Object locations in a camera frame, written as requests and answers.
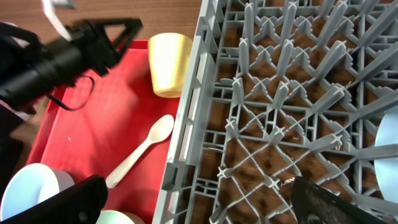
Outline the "large light blue plate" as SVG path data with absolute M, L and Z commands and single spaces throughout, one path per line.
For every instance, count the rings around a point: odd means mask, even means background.
M 385 200 L 397 203 L 397 106 L 383 116 L 374 145 L 387 151 L 374 160 L 379 189 Z

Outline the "light blue bowl with rice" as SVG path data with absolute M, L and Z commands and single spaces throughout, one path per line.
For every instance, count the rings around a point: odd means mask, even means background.
M 64 170 L 41 163 L 29 164 L 18 171 L 7 185 L 1 200 L 1 220 L 22 213 L 74 184 Z

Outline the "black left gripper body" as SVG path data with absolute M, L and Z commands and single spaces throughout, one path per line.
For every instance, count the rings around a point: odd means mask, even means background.
M 1 28 L 1 100 L 25 109 L 59 86 L 73 86 L 87 70 L 103 76 L 118 63 L 118 50 L 102 27 L 77 27 L 72 40 L 44 45 L 34 33 Z

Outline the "yellow plastic cup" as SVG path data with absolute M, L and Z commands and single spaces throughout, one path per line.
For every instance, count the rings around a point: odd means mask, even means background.
M 192 45 L 191 38 L 173 32 L 157 34 L 148 40 L 152 87 L 157 96 L 181 96 Z

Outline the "green bowl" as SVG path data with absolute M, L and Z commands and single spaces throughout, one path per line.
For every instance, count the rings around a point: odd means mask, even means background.
M 133 213 L 103 210 L 96 224 L 145 224 L 145 222 Z

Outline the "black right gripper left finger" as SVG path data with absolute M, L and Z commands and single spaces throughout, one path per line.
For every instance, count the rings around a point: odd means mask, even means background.
M 5 224 L 95 224 L 108 199 L 105 178 L 92 175 L 3 221 Z

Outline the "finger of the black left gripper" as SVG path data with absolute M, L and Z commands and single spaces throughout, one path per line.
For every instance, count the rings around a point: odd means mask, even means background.
M 141 20 L 131 17 L 85 19 L 81 22 L 83 32 L 83 37 L 79 39 L 81 59 L 121 59 L 142 28 Z M 122 28 L 114 40 L 107 33 L 110 27 Z

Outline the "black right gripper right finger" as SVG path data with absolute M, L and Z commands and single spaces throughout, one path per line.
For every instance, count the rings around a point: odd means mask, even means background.
M 294 180 L 291 202 L 298 224 L 386 224 L 301 176 Z

